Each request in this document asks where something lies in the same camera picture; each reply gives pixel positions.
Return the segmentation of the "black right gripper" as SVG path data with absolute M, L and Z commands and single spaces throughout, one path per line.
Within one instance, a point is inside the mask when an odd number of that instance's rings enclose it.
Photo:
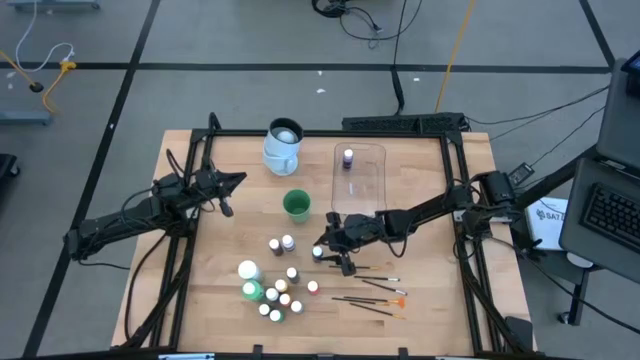
M 363 214 L 347 215 L 344 220 L 336 212 L 327 214 L 327 231 L 314 243 L 328 246 L 337 255 L 323 256 L 321 262 L 333 262 L 341 268 L 343 276 L 353 276 L 357 269 L 349 253 L 380 240 L 384 235 L 382 222 Z

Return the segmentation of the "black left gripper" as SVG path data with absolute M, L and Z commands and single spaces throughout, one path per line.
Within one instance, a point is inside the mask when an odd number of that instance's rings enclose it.
M 225 217 L 232 217 L 234 212 L 228 203 L 229 193 L 232 193 L 247 177 L 246 172 L 224 173 L 212 170 L 210 173 L 214 183 L 214 192 L 219 200 L 220 210 Z

